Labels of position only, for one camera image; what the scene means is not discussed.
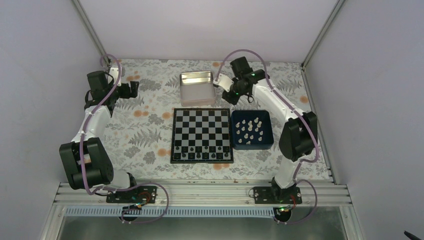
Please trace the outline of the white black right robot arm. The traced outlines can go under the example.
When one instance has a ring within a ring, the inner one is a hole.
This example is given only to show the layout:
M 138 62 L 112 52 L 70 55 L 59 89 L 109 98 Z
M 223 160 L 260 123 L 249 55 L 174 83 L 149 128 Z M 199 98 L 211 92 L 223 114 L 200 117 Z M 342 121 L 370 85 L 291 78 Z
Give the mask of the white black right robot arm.
M 290 102 L 271 81 L 266 68 L 253 70 L 245 57 L 231 61 L 230 66 L 233 78 L 219 71 L 214 80 L 223 89 L 222 98 L 236 105 L 241 96 L 253 97 L 283 124 L 278 144 L 286 160 L 280 163 L 270 187 L 271 200 L 282 204 L 296 195 L 301 165 L 319 159 L 318 118 L 312 111 L 303 111 Z

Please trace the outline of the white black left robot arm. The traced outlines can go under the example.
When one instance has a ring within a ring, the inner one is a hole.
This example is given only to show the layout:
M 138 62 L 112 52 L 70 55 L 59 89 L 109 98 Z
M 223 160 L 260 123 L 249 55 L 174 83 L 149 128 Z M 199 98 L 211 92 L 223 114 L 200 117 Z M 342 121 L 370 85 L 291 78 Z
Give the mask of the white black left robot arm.
M 114 169 L 101 140 L 117 101 L 138 96 L 139 83 L 122 83 L 122 72 L 122 67 L 111 67 L 87 74 L 90 90 L 85 94 L 83 123 L 76 136 L 59 147 L 59 155 L 72 189 L 120 189 L 119 196 L 131 203 L 140 191 L 135 178 Z

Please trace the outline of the black silver chess board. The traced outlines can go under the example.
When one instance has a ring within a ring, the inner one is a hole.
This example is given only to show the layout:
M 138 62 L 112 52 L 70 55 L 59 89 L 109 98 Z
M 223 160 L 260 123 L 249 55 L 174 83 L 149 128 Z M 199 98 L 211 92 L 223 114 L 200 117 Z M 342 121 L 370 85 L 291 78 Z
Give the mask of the black silver chess board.
M 228 108 L 175 108 L 173 112 L 171 164 L 232 164 L 234 162 L 231 112 Z M 177 146 L 228 146 L 231 159 L 174 159 Z

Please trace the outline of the black chess piece row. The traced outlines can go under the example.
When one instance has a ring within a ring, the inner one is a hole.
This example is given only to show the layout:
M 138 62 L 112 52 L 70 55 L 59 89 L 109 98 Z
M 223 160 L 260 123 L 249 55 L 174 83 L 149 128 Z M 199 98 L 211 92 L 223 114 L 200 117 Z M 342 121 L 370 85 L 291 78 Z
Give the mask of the black chess piece row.
M 175 146 L 173 158 L 176 160 L 231 159 L 229 146 Z

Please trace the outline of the floral patterned table mat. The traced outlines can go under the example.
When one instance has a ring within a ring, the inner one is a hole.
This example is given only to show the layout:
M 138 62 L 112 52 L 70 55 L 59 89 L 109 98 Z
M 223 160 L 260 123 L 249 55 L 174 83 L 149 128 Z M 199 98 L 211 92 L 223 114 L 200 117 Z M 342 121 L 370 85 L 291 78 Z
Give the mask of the floral patterned table mat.
M 145 180 L 266 180 L 292 178 L 296 163 L 279 140 L 284 118 L 258 96 L 222 98 L 212 106 L 184 108 L 180 76 L 213 72 L 233 77 L 228 63 L 206 60 L 124 59 L 123 83 L 138 82 L 136 98 L 119 99 L 101 143 L 115 171 Z

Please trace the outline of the pink metal tin box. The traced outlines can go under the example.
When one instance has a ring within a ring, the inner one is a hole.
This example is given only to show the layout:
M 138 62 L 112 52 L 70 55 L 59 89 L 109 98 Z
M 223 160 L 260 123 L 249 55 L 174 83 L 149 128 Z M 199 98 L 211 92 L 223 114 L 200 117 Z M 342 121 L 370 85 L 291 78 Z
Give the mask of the pink metal tin box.
M 179 84 L 183 107 L 212 106 L 216 103 L 212 71 L 183 72 L 179 75 Z

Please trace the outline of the blue plastic piece tray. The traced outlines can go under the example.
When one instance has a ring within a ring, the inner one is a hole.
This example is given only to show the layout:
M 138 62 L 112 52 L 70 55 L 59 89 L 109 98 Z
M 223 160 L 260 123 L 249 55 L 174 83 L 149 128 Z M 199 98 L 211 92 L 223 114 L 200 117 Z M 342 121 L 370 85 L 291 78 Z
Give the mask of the blue plastic piece tray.
M 230 120 L 235 150 L 268 150 L 273 146 L 274 135 L 268 111 L 235 110 Z

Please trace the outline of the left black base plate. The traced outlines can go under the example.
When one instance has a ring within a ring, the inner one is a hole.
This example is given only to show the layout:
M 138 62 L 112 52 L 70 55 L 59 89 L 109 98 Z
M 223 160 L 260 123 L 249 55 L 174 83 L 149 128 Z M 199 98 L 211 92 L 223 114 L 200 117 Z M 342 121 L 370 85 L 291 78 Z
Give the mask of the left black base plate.
M 107 203 L 118 204 L 154 204 L 157 196 L 157 187 L 153 185 L 140 186 L 133 190 L 116 191 L 107 195 Z

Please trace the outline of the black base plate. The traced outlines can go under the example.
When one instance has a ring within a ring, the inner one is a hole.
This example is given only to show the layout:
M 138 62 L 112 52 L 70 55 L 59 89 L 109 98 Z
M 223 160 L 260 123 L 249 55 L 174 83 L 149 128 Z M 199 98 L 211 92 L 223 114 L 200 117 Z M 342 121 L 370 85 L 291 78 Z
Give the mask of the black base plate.
M 284 189 L 277 186 L 256 186 L 252 190 L 254 202 L 258 205 L 303 203 L 300 188 L 297 186 Z
M 107 203 L 118 204 L 154 204 L 157 196 L 157 187 L 153 185 L 140 186 L 133 190 L 116 191 L 107 195 Z

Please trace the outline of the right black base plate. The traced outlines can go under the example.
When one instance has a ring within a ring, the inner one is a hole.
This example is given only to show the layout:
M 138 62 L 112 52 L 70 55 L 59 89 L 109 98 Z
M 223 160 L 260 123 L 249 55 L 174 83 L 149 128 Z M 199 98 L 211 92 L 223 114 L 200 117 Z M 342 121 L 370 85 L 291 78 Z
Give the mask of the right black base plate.
M 284 189 L 277 186 L 256 186 L 252 190 L 254 202 L 258 205 L 303 203 L 300 188 L 297 186 Z

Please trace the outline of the aluminium rail frame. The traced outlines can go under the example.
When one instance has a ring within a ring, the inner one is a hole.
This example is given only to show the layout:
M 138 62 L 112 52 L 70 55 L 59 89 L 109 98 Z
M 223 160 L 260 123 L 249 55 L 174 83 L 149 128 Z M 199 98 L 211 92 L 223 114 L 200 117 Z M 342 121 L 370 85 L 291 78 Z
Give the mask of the aluminium rail frame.
M 171 207 L 252 207 L 253 187 L 267 187 L 268 181 L 189 181 L 163 180 L 159 184 L 156 206 Z M 299 183 L 301 207 L 346 207 L 352 200 L 346 185 L 335 185 L 330 181 L 313 181 L 311 185 Z M 73 190 L 61 183 L 53 200 L 54 205 L 106 205 L 104 195 L 88 195 L 84 190 Z

